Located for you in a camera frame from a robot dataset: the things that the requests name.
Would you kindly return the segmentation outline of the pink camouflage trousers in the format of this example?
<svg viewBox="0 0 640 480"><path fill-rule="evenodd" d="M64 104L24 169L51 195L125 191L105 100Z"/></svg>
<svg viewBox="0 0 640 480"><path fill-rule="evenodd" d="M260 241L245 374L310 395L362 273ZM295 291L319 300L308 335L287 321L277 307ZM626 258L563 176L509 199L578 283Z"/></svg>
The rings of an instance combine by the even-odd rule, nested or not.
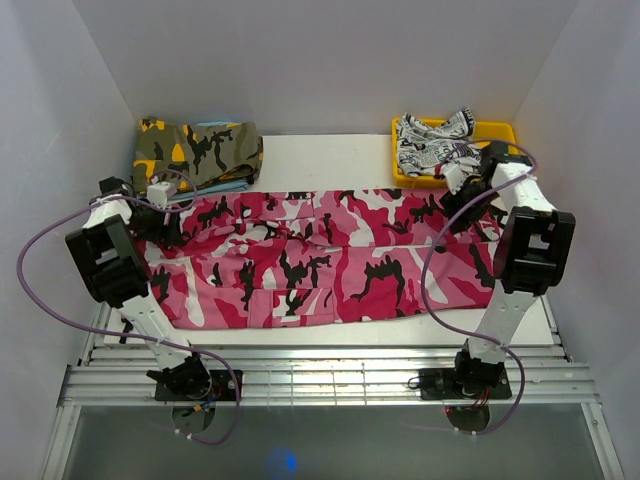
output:
<svg viewBox="0 0 640 480"><path fill-rule="evenodd" d="M400 319L486 306L501 216L444 233L441 193L242 192L180 215L181 242L145 242L169 277L161 308L185 330L271 329Z"/></svg>

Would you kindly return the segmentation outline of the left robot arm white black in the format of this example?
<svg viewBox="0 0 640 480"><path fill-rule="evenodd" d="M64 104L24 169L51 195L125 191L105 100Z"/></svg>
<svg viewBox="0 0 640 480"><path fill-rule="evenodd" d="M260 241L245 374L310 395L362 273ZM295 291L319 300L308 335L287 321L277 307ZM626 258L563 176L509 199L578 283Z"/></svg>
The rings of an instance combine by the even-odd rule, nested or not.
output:
<svg viewBox="0 0 640 480"><path fill-rule="evenodd" d="M173 245L178 215L135 202L133 186L116 177L101 180L99 188L86 223L65 237L81 278L90 295L131 323L150 348L157 367L147 372L149 378L180 399L203 399L212 390L212 376L161 308L168 275L152 273L142 253L146 241Z"/></svg>

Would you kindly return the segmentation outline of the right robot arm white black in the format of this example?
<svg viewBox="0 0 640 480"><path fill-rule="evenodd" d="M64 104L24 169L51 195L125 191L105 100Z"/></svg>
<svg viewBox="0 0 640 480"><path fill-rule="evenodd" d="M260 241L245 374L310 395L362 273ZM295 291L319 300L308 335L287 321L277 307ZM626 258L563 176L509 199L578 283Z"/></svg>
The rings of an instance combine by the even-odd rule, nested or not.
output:
<svg viewBox="0 0 640 480"><path fill-rule="evenodd" d="M537 298L561 281L576 226L573 214L556 209L543 195L533 178L532 157L512 154L510 147L489 142L480 151L479 178L441 199L453 233L480 220L495 199L508 212L493 257L491 299L451 373L454 390L464 397L502 384L504 347Z"/></svg>

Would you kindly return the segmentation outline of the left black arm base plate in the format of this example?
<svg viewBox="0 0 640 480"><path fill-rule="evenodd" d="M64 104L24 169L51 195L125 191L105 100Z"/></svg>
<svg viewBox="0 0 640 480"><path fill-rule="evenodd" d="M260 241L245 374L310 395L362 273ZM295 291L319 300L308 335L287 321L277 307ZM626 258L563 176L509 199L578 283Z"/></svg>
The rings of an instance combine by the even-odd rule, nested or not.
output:
<svg viewBox="0 0 640 480"><path fill-rule="evenodd" d="M236 394L242 395L243 371L234 370L236 378L233 379L227 370L214 369L209 371L211 381L209 388L202 395L186 395L172 393L168 388L157 384L153 399L160 402L198 402L202 403L213 399L214 401L234 402Z"/></svg>

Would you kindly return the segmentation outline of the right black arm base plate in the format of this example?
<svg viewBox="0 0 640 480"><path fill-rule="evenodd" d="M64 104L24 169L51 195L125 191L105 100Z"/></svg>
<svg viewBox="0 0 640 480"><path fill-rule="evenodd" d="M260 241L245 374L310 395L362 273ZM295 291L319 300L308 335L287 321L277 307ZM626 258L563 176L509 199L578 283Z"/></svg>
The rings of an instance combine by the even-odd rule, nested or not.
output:
<svg viewBox="0 0 640 480"><path fill-rule="evenodd" d="M505 371L496 381L489 381L463 379L453 368L424 368L418 371L417 389L422 400L475 400L485 395L497 400L512 397Z"/></svg>

